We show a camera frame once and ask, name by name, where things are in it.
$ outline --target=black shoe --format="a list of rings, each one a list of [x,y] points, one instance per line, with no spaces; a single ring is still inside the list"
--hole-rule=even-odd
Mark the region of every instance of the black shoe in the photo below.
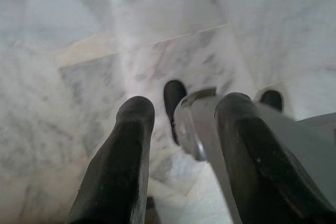
[[[260,102],[268,106],[271,106],[273,109],[276,109],[282,112],[282,109],[283,109],[282,95],[278,91],[267,90],[262,95]]]
[[[166,113],[170,121],[172,128],[173,140],[176,144],[178,143],[175,123],[174,123],[174,111],[179,104],[179,102],[187,95],[187,90],[182,82],[177,80],[172,80],[166,83],[163,89],[163,99],[164,106],[166,108]]]

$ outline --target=marble floor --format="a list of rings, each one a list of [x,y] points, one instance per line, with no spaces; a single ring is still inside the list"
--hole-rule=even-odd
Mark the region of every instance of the marble floor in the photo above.
[[[336,0],[0,0],[0,222],[64,223],[133,95],[155,106],[162,224],[231,223],[208,163],[176,146],[162,90],[274,88],[296,119],[336,111]]]

